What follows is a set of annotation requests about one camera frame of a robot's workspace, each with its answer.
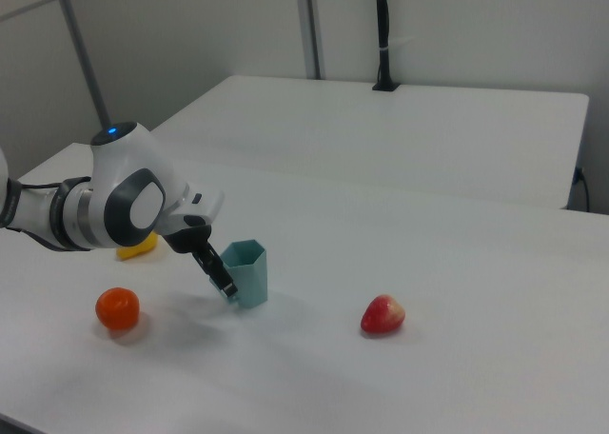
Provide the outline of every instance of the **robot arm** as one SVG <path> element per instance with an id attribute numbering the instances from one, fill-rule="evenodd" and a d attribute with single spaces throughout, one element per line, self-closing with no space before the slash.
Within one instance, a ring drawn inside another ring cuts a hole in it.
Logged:
<path id="1" fill-rule="evenodd" d="M 182 179 L 137 123 L 105 129 L 90 146 L 91 177 L 43 186 L 8 179 L 0 151 L 0 227 L 57 251 L 135 246 L 154 230 L 175 251 L 192 253 L 213 283 L 233 296 L 237 289 L 207 241 L 224 194 Z"/>

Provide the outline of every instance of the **table surface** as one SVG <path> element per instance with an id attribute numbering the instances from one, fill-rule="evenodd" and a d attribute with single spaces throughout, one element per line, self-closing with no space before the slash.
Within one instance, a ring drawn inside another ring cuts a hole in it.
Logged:
<path id="1" fill-rule="evenodd" d="M 609 221 L 600 215 L 201 163 L 219 250 L 255 238 L 269 299 L 227 306 L 161 243 L 54 253 L 0 233 L 0 413 L 45 433 L 605 433 Z M 73 145 L 27 181 L 86 175 Z M 97 297 L 140 297 L 110 336 Z M 380 293 L 396 334 L 359 322 Z"/>
<path id="2" fill-rule="evenodd" d="M 561 208 L 587 105 L 570 93 L 235 76 L 154 132 L 210 163 Z"/>

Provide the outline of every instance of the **black cable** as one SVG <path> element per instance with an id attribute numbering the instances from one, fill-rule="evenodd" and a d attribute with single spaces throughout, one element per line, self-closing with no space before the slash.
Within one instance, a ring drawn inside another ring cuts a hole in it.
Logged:
<path id="1" fill-rule="evenodd" d="M 590 193 L 588 192 L 588 183 L 586 178 L 583 176 L 583 172 L 580 172 L 580 179 L 583 182 L 583 189 L 586 192 L 586 212 L 590 211 Z"/>
<path id="2" fill-rule="evenodd" d="M 44 188 L 59 188 L 61 184 L 43 184 L 43 185 L 28 185 L 22 184 L 22 189 L 44 189 Z"/>

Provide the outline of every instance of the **white wall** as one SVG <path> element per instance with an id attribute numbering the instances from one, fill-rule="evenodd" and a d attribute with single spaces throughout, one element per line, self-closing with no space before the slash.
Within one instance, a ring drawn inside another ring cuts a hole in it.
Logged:
<path id="1" fill-rule="evenodd" d="M 155 128 L 232 74 L 306 78 L 297 0 L 71 0 L 114 121 Z"/>
<path id="2" fill-rule="evenodd" d="M 0 0 L 0 46 L 0 147 L 19 177 L 100 125 L 57 0 Z"/>
<path id="3" fill-rule="evenodd" d="M 376 1 L 317 0 L 323 75 L 376 81 Z M 590 96 L 580 164 L 609 213 L 609 0 L 388 0 L 394 79 Z M 576 187 L 575 206 L 583 207 Z"/>

